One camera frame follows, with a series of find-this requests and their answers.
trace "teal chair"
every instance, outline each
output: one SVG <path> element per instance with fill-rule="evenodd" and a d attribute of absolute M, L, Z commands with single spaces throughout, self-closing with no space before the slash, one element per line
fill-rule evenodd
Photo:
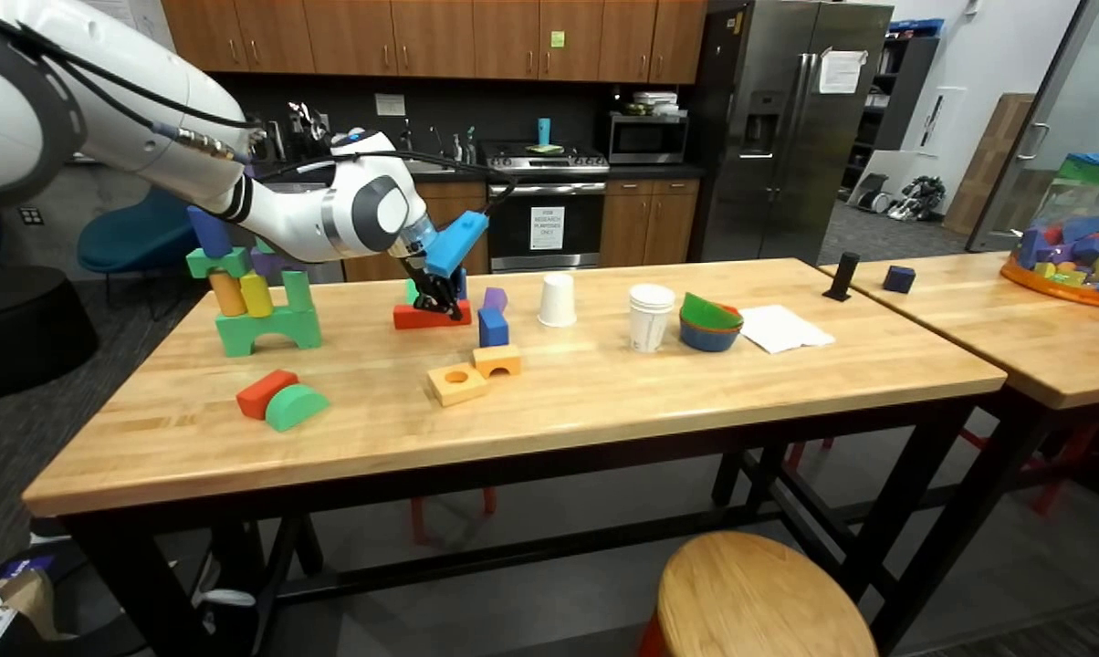
<path fill-rule="evenodd" d="M 196 249 L 188 200 L 150 187 L 138 206 L 113 209 L 90 221 L 76 237 L 76 263 L 106 278 L 182 271 L 188 254 Z"/>

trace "microwave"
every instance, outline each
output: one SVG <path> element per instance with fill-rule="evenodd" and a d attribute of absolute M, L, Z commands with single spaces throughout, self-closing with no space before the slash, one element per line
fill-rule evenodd
<path fill-rule="evenodd" d="M 609 115 L 609 165 L 683 165 L 689 116 L 631 116 Z"/>

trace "white cup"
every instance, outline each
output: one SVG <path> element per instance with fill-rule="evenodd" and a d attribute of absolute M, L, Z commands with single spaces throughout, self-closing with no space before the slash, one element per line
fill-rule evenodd
<path fill-rule="evenodd" d="M 541 324 L 578 324 L 573 273 L 545 278 Z"/>
<path fill-rule="evenodd" d="M 661 349 L 671 308 L 674 308 L 674 294 L 663 286 L 631 286 L 628 288 L 634 350 L 649 353 Z"/>

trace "brown cabinet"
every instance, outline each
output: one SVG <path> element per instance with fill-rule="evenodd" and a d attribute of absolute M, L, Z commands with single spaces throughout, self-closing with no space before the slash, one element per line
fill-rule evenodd
<path fill-rule="evenodd" d="M 444 227 L 458 217 L 463 217 L 469 209 L 486 206 L 486 187 L 476 181 L 416 183 L 416 194 L 426 200 L 426 217 L 436 221 L 436 227 Z M 486 237 L 469 255 L 469 273 L 486 273 Z M 407 271 L 392 255 L 370 255 L 370 260 L 343 260 L 343 278 L 346 280 L 387 280 L 387 278 L 407 278 Z"/>
<path fill-rule="evenodd" d="M 303 0 L 163 0 L 174 48 L 213 74 L 314 74 Z"/>
<path fill-rule="evenodd" d="M 545 74 L 541 0 L 471 0 L 471 10 L 471 78 L 538 80 Z"/>
<path fill-rule="evenodd" d="M 601 0 L 601 27 L 595 80 L 649 80 L 655 0 Z"/>
<path fill-rule="evenodd" d="M 706 0 L 163 0 L 207 74 L 695 83 Z"/>
<path fill-rule="evenodd" d="M 706 0 L 659 0 L 655 83 L 695 83 L 701 54 Z"/>
<path fill-rule="evenodd" d="M 699 181 L 609 183 L 601 266 L 683 263 L 689 254 Z"/>

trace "stainless steel refrigerator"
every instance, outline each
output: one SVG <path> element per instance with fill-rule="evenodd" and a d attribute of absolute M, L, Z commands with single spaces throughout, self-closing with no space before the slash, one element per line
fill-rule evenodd
<path fill-rule="evenodd" d="M 689 161 L 710 168 L 695 260 L 817 260 L 889 20 L 820 0 L 710 10 L 689 93 Z"/>

